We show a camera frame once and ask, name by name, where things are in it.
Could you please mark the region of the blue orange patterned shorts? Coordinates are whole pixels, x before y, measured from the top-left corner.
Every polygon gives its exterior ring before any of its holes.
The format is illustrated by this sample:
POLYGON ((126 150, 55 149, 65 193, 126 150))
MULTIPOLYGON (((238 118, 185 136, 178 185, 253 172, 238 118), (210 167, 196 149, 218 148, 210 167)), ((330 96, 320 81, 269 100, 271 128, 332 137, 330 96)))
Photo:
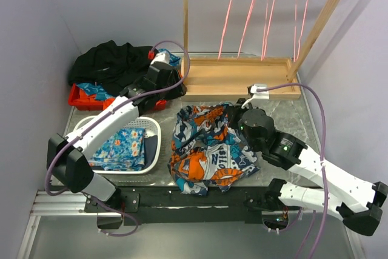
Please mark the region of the blue orange patterned shorts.
POLYGON ((230 106, 188 105, 177 113, 168 170, 182 194, 205 196, 211 185, 226 192, 259 172, 256 153, 228 125, 230 106))

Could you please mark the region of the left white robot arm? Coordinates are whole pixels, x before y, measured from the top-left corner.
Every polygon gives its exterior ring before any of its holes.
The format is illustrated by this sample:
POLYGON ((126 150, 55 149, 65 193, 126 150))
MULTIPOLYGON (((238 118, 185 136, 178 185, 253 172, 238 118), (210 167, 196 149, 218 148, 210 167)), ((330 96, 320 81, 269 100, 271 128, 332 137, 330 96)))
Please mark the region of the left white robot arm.
POLYGON ((185 79, 178 69, 156 61, 84 127, 67 136, 53 135, 48 142, 45 191, 54 194, 50 191, 50 179, 55 177, 66 190, 90 195, 106 211, 116 210, 121 203, 120 190, 92 170, 89 158, 118 130, 154 108, 158 101, 184 96, 185 79))

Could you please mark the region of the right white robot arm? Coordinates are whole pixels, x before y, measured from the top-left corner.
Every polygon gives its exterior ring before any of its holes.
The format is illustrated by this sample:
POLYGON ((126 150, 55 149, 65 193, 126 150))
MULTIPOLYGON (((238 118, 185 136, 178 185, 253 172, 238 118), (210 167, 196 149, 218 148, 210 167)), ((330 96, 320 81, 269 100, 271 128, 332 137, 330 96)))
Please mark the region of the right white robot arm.
POLYGON ((357 178, 320 155, 295 136, 275 128, 263 109, 241 98, 226 109, 228 126, 236 130, 248 146, 261 153, 264 161, 297 174, 317 185, 302 187, 274 178, 265 193, 264 204, 271 209, 298 206, 326 212, 349 228, 371 237, 383 215, 387 184, 357 178))

